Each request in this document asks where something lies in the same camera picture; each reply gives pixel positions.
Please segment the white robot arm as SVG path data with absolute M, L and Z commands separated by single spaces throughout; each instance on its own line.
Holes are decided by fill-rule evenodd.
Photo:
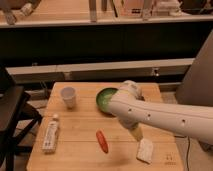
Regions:
M 213 107 L 148 102 L 141 96 L 136 82 L 124 81 L 109 100 L 107 111 L 128 130 L 143 123 L 213 145 Z

